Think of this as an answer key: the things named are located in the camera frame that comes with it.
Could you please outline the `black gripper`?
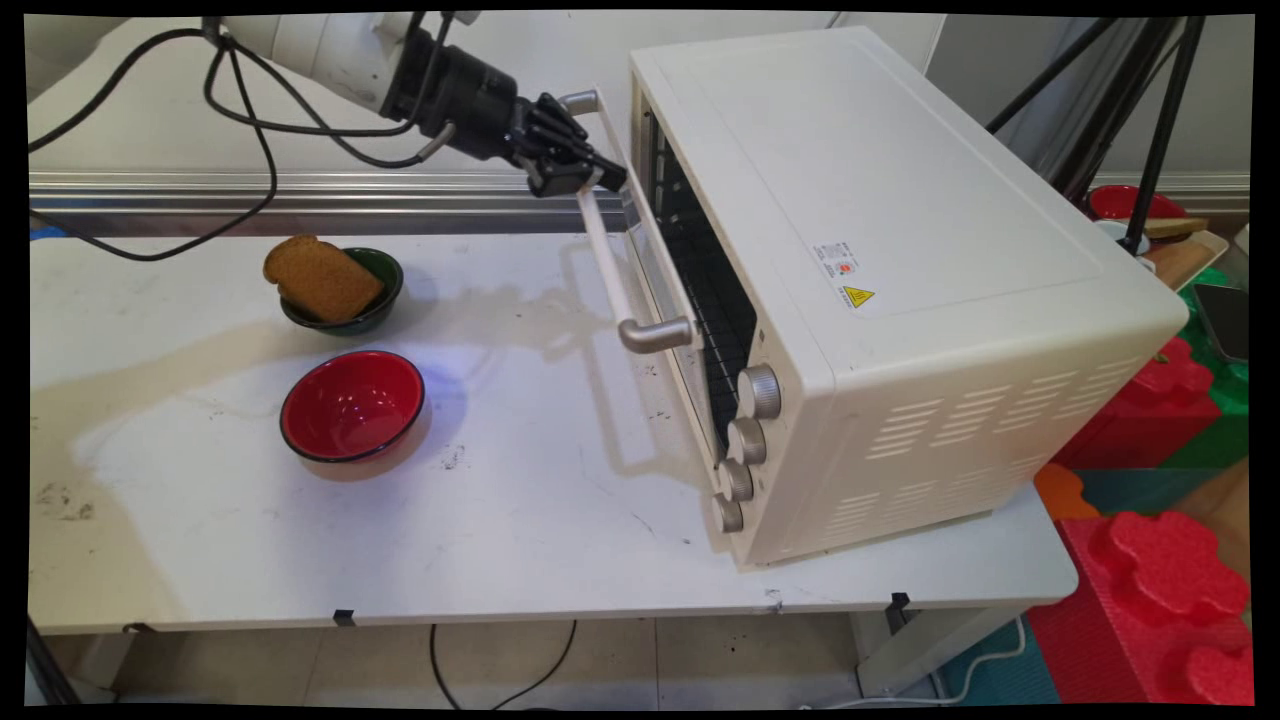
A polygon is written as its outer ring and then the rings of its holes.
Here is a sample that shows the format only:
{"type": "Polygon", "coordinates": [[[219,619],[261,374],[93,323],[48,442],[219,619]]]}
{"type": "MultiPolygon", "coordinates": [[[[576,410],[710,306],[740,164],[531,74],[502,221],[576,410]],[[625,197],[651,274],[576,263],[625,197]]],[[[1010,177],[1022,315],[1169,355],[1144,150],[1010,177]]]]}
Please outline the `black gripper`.
{"type": "Polygon", "coordinates": [[[524,97],[511,76],[467,53],[448,53],[438,81],[438,132],[445,146],[470,158],[524,159],[536,199],[603,187],[620,192],[626,169],[604,159],[588,132],[553,95],[524,97]]]}

